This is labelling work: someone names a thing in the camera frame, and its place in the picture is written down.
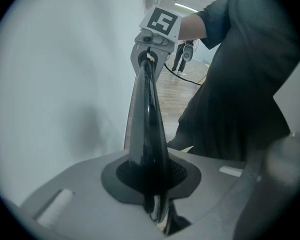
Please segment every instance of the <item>ceiling light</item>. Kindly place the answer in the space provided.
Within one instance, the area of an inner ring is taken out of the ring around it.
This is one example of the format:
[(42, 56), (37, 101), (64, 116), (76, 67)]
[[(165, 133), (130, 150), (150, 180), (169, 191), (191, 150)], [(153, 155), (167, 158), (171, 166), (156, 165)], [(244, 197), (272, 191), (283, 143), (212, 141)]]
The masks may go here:
[(196, 12), (196, 13), (198, 12), (197, 10), (192, 9), (192, 8), (190, 8), (190, 7), (188, 7), (188, 6), (185, 6), (185, 5), (183, 5), (183, 4), (180, 4), (180, 3), (175, 3), (175, 5), (176, 5), (176, 6), (181, 6), (181, 7), (186, 8), (186, 9), (189, 9), (189, 10), (194, 11), (194, 12)]

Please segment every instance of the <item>white wall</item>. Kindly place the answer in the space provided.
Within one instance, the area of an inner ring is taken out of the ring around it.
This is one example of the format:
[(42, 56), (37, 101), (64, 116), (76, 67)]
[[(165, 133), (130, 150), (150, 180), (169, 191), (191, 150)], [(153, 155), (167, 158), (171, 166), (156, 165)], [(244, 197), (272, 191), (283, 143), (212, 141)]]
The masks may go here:
[(300, 133), (300, 62), (273, 96), (292, 133)]
[(0, 193), (123, 148), (143, 0), (18, 0), (0, 26)]

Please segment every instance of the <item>cable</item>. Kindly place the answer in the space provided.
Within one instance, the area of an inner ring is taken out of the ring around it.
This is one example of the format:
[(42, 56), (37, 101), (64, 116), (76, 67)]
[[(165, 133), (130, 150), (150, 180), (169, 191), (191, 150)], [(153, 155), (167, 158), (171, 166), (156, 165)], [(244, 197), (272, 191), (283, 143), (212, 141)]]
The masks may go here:
[(166, 63), (164, 63), (164, 66), (165, 66), (165, 68), (166, 68), (167, 70), (169, 70), (170, 73), (174, 74), (177, 78), (180, 78), (180, 79), (182, 79), (182, 80), (184, 80), (184, 81), (193, 83), (193, 84), (198, 85), (198, 86), (202, 86), (202, 84), (199, 84), (199, 83), (197, 83), (197, 82), (193, 82), (193, 81), (184, 79), (184, 78), (182, 78), (181, 76), (178, 76), (177, 74), (173, 73), (173, 72), (168, 68), (168, 66), (166, 65)]
[[(179, 45), (178, 45), (178, 46), (179, 46)], [(177, 53), (180, 49), (181, 49), (181, 47), (180, 47), (179, 49), (177, 49), (175, 53)]]
[(199, 40), (198, 39), (196, 39), (195, 41), (195, 44), (198, 44), (197, 46), (196, 46), (196, 48), (195, 48), (195, 50), (194, 50), (194, 53), (196, 52), (196, 50), (198, 49), (198, 47), (199, 47)]

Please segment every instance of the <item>person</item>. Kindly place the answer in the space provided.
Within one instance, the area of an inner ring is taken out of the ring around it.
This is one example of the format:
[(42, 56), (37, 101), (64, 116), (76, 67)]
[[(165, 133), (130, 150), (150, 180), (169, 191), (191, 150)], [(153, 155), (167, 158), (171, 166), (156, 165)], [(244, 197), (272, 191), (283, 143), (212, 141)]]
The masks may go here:
[[(192, 44), (192, 46), (193, 46), (193, 44), (194, 44), (193, 40), (189, 40), (188, 42), (190, 44)], [(175, 53), (173, 67), (171, 69), (172, 71), (176, 71), (177, 70), (177, 66), (178, 66), (178, 63), (180, 61), (180, 58), (181, 58), (181, 56), (184, 53), (184, 47), (185, 47), (185, 45), (186, 45), (186, 40), (179, 40), (178, 41), (178, 46), (177, 46), (176, 53)], [(177, 75), (179, 75), (179, 76), (180, 75), (182, 75), (182, 76), (186, 75), (186, 73), (183, 73), (184, 69), (185, 69), (185, 66), (186, 66), (186, 61), (184, 60), (184, 57), (182, 56), (182, 60), (181, 60), (181, 63), (180, 63)]]
[(278, 0), (216, 0), (181, 19), (178, 39), (220, 46), (168, 147), (246, 161), (290, 133), (273, 96), (300, 60), (300, 38)]

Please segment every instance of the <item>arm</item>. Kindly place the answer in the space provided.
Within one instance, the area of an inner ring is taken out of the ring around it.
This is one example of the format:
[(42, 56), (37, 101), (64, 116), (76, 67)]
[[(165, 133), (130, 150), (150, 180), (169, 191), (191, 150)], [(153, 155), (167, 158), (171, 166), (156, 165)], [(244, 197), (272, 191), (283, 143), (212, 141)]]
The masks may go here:
[(195, 40), (206, 37), (205, 24), (200, 16), (191, 14), (181, 19), (178, 40)]
[(231, 27), (229, 2), (216, 0), (202, 11), (183, 17), (178, 39), (200, 39), (208, 49), (220, 44)]

